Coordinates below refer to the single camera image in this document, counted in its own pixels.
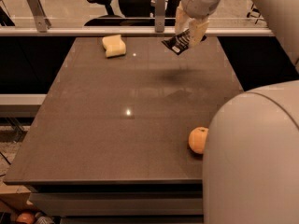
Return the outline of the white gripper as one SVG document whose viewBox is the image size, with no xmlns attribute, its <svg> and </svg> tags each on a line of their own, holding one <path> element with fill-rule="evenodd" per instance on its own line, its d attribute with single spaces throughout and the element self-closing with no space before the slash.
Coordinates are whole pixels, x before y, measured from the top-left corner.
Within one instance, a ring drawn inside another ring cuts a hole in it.
<svg viewBox="0 0 299 224">
<path fill-rule="evenodd" d="M 209 19 L 221 0 L 180 0 L 176 9 L 175 34 L 181 34 L 189 29 L 189 47 L 193 48 L 203 39 Z"/>
</svg>

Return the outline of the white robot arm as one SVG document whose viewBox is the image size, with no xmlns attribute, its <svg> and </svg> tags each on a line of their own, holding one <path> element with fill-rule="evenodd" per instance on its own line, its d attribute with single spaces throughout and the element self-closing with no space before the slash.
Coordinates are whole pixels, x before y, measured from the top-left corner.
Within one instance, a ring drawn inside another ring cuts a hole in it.
<svg viewBox="0 0 299 224">
<path fill-rule="evenodd" d="M 298 0 L 252 0 L 291 59 L 298 62 Z M 207 20 L 220 0 L 181 0 L 187 16 Z M 204 224 L 298 224 L 298 80 L 246 91 L 210 123 L 203 156 Z"/>
</svg>

